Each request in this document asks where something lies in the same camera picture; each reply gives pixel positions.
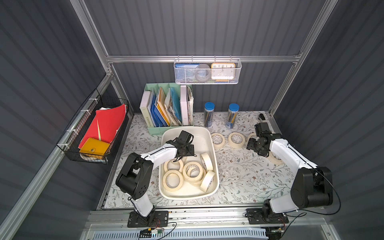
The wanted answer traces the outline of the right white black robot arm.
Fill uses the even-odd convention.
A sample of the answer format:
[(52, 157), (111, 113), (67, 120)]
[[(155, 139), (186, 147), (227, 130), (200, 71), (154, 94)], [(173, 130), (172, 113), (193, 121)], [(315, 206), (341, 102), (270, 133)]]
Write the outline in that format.
[(281, 134), (272, 133), (267, 123), (256, 124), (255, 130), (257, 139), (250, 138), (246, 149), (262, 157), (278, 157), (294, 174), (289, 194), (264, 202), (265, 217), (333, 204), (336, 191), (330, 169), (319, 167), (308, 160), (283, 139)]

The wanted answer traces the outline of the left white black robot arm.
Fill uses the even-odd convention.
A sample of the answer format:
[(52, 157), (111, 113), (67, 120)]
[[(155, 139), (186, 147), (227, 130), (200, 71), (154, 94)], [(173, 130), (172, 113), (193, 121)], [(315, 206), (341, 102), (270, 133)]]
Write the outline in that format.
[(147, 195), (153, 170), (168, 160), (174, 159), (178, 162), (183, 157), (194, 157), (193, 140), (191, 133), (181, 131), (178, 137), (166, 141), (158, 149), (144, 154), (131, 153), (127, 157), (117, 176), (116, 186), (129, 196), (140, 217), (147, 218), (155, 212)]

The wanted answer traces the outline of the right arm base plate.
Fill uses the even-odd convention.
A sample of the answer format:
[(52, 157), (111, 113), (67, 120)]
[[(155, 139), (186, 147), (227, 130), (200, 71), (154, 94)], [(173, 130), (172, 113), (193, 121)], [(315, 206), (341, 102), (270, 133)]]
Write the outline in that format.
[(246, 209), (245, 217), (250, 225), (289, 223), (288, 217), (283, 214), (269, 213), (258, 208)]

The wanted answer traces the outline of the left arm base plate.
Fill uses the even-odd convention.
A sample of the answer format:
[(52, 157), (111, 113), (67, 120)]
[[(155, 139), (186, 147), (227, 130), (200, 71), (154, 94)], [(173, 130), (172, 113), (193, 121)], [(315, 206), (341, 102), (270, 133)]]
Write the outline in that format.
[(133, 211), (129, 215), (128, 228), (155, 228), (167, 227), (169, 221), (168, 211), (152, 211), (147, 217)]

